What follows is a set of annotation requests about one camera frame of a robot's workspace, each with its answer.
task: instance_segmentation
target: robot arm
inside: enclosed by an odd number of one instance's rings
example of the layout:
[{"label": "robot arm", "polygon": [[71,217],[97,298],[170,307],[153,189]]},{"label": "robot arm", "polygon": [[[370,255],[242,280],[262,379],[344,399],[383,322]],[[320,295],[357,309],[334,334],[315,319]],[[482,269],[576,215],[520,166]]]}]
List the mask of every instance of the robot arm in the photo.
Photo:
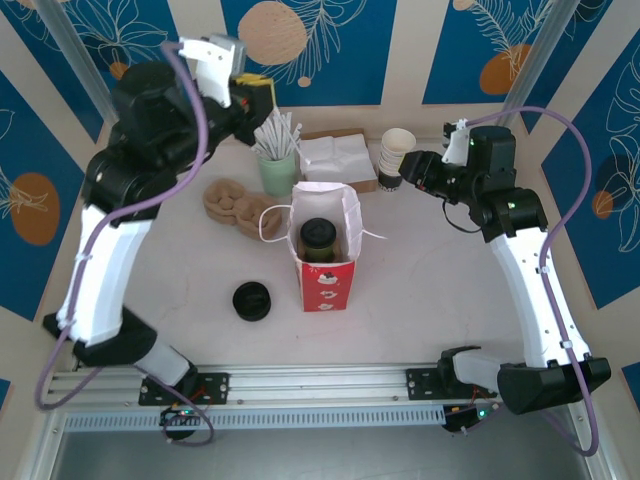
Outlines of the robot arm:
[{"label": "robot arm", "polygon": [[[464,203],[480,227],[485,243],[507,277],[524,339],[524,355],[462,347],[443,354],[455,379],[499,392],[514,413],[525,413],[580,400],[580,389],[546,296],[538,255],[546,238],[547,219],[535,192],[515,186],[515,138],[505,127],[471,130],[464,122],[447,124],[450,138],[444,156],[412,152],[400,167],[402,177],[443,202]],[[553,291],[580,360],[589,390],[611,371],[604,358],[593,358],[576,328],[550,257]]]},{"label": "robot arm", "polygon": [[[269,85],[251,86],[238,78],[244,44],[217,35],[181,41],[180,54],[198,60],[196,80],[209,127],[208,158],[229,135],[252,145],[253,132],[271,113],[273,101]],[[134,65],[113,89],[112,98],[120,121],[109,145],[87,169],[79,252],[107,214],[172,188],[197,149],[192,110],[169,65]],[[135,256],[159,208],[120,218],[102,231],[86,264],[69,336],[74,354],[87,366],[135,364],[176,386],[193,377],[195,367],[123,307]],[[67,326],[70,296],[71,291],[57,315],[45,318],[45,327],[56,336]],[[188,385],[181,387],[189,394]]]}]

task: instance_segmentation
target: jar lid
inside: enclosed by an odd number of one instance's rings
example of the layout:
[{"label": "jar lid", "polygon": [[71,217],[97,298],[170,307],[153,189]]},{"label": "jar lid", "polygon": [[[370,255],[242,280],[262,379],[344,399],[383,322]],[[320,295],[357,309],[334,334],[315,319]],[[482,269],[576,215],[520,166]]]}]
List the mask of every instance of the jar lid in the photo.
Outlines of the jar lid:
[{"label": "jar lid", "polygon": [[324,218],[312,218],[302,225],[300,238],[305,247],[327,248],[336,241],[336,227]]},{"label": "jar lid", "polygon": [[233,308],[247,322],[262,320],[271,310],[269,290],[258,282],[242,284],[233,294]]}]

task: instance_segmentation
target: stack of paper cups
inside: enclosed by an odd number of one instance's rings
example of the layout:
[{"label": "stack of paper cups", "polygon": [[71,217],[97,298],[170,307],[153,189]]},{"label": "stack of paper cups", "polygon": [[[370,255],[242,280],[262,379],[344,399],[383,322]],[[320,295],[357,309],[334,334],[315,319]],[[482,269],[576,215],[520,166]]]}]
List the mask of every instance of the stack of paper cups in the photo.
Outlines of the stack of paper cups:
[{"label": "stack of paper cups", "polygon": [[416,137],[403,128],[392,128],[382,136],[380,159],[378,160],[378,185],[385,192],[393,192],[400,187],[402,177],[398,169],[405,153],[416,146]]}]

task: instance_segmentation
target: black lid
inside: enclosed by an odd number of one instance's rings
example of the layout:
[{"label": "black lid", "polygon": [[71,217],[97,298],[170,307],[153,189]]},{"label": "black lid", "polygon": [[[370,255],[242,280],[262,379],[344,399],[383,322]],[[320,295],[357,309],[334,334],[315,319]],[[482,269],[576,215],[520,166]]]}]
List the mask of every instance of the black lid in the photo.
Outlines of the black lid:
[{"label": "black lid", "polygon": [[240,285],[233,294],[233,308],[248,322],[257,322],[267,316],[271,310],[269,290],[258,282]]},{"label": "black lid", "polygon": [[336,241],[336,227],[324,218],[312,218],[302,225],[300,238],[305,247],[327,248]]}]

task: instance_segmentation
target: metal pole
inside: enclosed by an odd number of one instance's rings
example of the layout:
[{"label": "metal pole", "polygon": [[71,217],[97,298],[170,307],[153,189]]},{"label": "metal pole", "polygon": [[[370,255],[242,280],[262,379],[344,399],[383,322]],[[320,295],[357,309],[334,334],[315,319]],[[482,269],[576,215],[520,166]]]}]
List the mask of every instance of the metal pole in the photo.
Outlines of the metal pole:
[{"label": "metal pole", "polygon": [[[551,53],[556,48],[564,29],[571,20],[580,0],[548,0],[554,5],[549,16],[540,28],[540,33],[533,42],[531,51],[520,69],[511,90],[502,106],[502,111],[521,107],[529,98],[533,86],[540,78],[542,69],[547,64]],[[504,115],[497,121],[497,125],[508,127],[513,122],[515,113]]]},{"label": "metal pole", "polygon": [[109,89],[62,5],[57,0],[33,0],[33,4],[104,121],[114,125],[118,116],[111,103]]}]

